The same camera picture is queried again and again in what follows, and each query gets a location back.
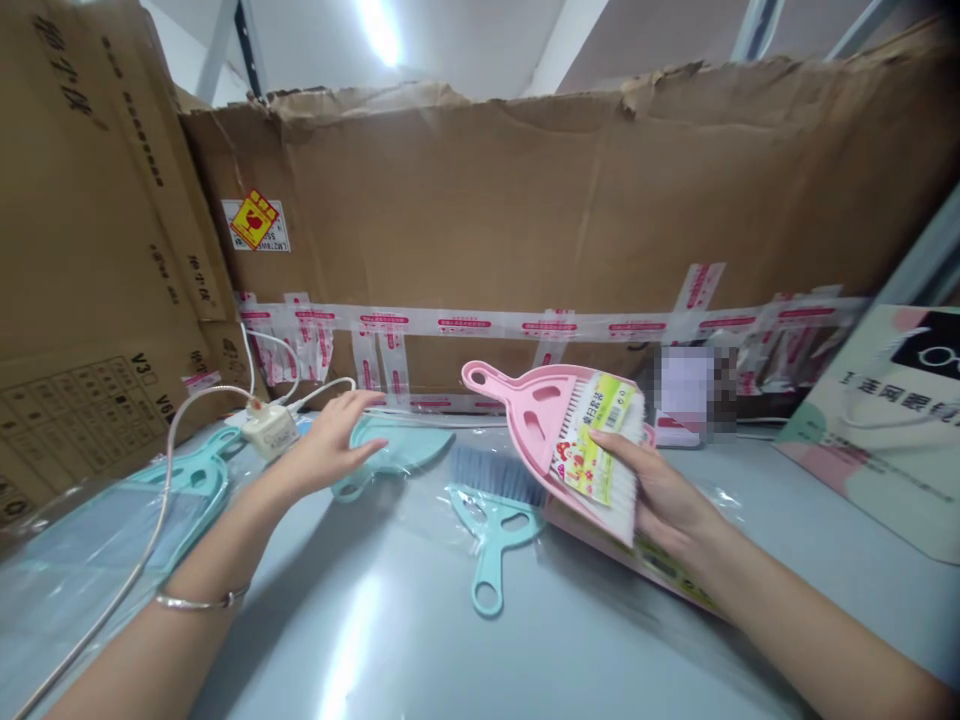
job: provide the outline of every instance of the brush bristles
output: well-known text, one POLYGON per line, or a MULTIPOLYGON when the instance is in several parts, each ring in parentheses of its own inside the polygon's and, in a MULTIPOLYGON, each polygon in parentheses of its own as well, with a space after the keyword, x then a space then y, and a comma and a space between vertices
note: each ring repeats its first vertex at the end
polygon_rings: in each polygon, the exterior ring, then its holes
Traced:
MULTIPOLYGON (((564 416, 563 426, 560 430, 560 437, 567 434, 570 426, 574 422, 579 422, 577 413, 577 404, 587 383, 578 380, 573 394, 570 398, 570 404, 567 406, 567 412, 564 416)), ((639 391, 633 396, 630 404, 627 406, 626 413, 623 416, 623 423, 620 426, 620 434, 630 442, 640 443, 645 436, 643 429, 643 394, 639 391)), ((554 450, 553 460, 550 464, 550 474, 552 479, 558 484, 566 486, 557 472, 557 466, 563 458, 554 450)), ((618 459, 613 460, 613 475, 610 481, 610 505, 602 505, 595 502, 585 495, 574 491, 573 496, 589 509, 589 514, 600 518, 600 522, 607 532, 613 535, 627 546, 633 545, 633 534, 636 529, 637 512, 637 476, 629 467, 624 465, 618 459)))
POLYGON ((547 491, 517 458, 465 446, 454 447, 451 455, 457 482, 491 495, 543 507, 547 491))

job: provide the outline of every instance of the hand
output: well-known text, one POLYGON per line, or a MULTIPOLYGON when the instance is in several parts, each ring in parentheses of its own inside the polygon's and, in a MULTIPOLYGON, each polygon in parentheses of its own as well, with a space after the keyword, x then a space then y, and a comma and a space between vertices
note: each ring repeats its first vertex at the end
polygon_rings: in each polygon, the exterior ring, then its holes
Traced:
POLYGON ((637 474, 642 488, 638 526, 670 555, 689 561, 727 527, 713 504, 655 448, 596 430, 590 436, 637 474))
POLYGON ((271 470, 271 482, 282 482, 295 500, 330 487, 363 465, 387 445, 384 439, 350 447, 350 433, 363 411, 383 393, 353 390, 334 398, 317 418, 306 436, 300 438, 271 470))

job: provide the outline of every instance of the hand brush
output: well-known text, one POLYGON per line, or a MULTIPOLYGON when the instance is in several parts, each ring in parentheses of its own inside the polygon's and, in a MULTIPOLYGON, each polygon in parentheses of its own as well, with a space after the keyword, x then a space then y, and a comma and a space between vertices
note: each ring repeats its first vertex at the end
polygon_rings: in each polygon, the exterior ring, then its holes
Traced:
POLYGON ((503 551, 531 542, 543 529, 539 509, 546 493, 514 457, 458 445, 451 458, 457 483, 447 492, 460 521, 480 543, 470 592, 473 607, 484 617, 496 617, 503 609, 503 551), (484 518, 471 513, 469 505, 477 507, 484 518), (526 522, 509 529, 507 524, 517 517, 526 522), (492 604, 481 598, 484 585, 493 591, 492 604))

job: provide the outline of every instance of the bracelet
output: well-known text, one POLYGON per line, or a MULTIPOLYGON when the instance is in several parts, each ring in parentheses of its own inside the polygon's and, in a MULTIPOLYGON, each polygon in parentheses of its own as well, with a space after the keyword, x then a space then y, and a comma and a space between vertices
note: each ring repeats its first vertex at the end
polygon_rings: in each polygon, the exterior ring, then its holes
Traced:
POLYGON ((225 610, 247 594, 250 590, 250 583, 247 583, 237 590, 231 590, 224 596, 223 600, 212 603, 195 603, 192 600, 171 597, 164 592, 164 588, 165 586, 161 586, 153 599, 165 608, 170 608, 171 610, 225 610))

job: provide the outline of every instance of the pink brush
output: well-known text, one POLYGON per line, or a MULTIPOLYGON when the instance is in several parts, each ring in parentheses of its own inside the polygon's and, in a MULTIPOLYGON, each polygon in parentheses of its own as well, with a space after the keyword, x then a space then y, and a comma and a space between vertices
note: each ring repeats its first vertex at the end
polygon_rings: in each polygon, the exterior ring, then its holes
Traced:
MULTIPOLYGON (((506 406, 513 443, 540 484, 578 515, 632 547, 637 506, 633 471, 614 460, 609 505, 581 494, 560 474, 564 457, 558 445, 581 422, 583 395, 597 371, 579 365, 547 365, 514 379, 474 360, 463 366, 461 375, 468 388, 506 406)), ((636 388, 629 380, 618 380, 636 388)), ((643 394, 639 390, 626 408, 620 433, 636 443, 652 438, 652 428, 643 422, 643 394)))

